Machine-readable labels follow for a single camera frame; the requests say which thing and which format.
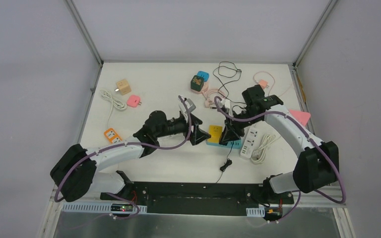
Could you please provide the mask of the yellow cube socket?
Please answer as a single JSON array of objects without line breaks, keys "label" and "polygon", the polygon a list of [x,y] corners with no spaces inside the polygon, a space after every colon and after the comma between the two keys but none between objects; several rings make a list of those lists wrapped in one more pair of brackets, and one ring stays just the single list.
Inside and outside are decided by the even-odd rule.
[{"label": "yellow cube socket", "polygon": [[208,129],[208,133],[211,135],[209,139],[207,139],[207,144],[219,144],[223,127],[219,125],[210,125]]}]

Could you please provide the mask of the orange power strip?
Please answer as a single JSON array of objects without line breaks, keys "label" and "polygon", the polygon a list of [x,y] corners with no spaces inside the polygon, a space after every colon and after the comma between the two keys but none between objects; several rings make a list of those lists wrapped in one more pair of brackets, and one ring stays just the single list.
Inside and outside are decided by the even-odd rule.
[{"label": "orange power strip", "polygon": [[109,141],[110,144],[121,142],[123,139],[118,135],[118,133],[113,128],[108,128],[104,132],[105,138]]}]

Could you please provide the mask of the pink cube socket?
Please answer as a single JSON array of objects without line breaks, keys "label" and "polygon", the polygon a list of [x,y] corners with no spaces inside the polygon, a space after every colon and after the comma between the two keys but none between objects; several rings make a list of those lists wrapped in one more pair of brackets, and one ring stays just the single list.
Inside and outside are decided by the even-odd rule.
[{"label": "pink cube socket", "polygon": [[141,98],[137,95],[130,95],[127,100],[127,105],[132,108],[136,108],[141,105]]}]

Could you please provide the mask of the teal power strip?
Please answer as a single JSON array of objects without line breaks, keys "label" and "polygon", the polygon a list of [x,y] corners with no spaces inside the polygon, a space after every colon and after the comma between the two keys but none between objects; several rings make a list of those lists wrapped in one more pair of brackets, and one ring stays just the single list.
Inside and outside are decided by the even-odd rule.
[{"label": "teal power strip", "polygon": [[214,143],[209,141],[207,141],[206,144],[210,146],[217,146],[221,148],[231,148],[231,149],[241,149],[242,147],[242,141],[240,139],[235,141],[229,141],[227,145],[221,145],[219,143]]}]

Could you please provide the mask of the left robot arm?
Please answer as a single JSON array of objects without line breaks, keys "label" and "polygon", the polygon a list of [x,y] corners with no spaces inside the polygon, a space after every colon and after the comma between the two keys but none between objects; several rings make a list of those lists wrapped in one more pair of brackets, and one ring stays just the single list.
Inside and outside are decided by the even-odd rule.
[{"label": "left robot arm", "polygon": [[129,138],[94,149],[72,145],[51,169],[57,186],[55,202],[73,202],[89,192],[111,193],[118,200],[131,196],[131,186],[120,171],[105,173],[104,169],[121,162],[143,158],[155,150],[173,150],[187,141],[198,145],[211,135],[200,129],[202,120],[191,113],[187,102],[181,104],[180,115],[167,119],[163,111],[153,111],[142,128]]}]

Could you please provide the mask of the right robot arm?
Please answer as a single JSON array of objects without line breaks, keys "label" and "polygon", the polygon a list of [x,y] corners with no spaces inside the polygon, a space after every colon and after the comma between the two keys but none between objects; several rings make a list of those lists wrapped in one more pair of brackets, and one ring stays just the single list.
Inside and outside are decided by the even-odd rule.
[{"label": "right robot arm", "polygon": [[226,117],[219,143],[225,145],[239,139],[245,135],[247,127],[264,121],[281,135],[298,157],[293,171],[266,180],[268,186],[261,193],[264,201],[274,203],[288,191],[310,193],[340,179],[339,151],[334,142],[324,142],[309,132],[278,96],[266,96],[261,86],[246,89],[242,96],[246,106],[240,113],[234,112],[227,99],[216,96],[213,100],[217,110]]}]

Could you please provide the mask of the beige dragon cube adapter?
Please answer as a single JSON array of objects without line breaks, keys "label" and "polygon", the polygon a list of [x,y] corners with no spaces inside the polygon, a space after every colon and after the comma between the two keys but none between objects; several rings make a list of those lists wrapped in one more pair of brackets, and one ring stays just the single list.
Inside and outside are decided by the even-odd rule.
[{"label": "beige dragon cube adapter", "polygon": [[120,81],[116,82],[116,93],[119,93],[120,95],[126,95],[131,92],[131,87],[129,82],[126,79],[122,79]]}]

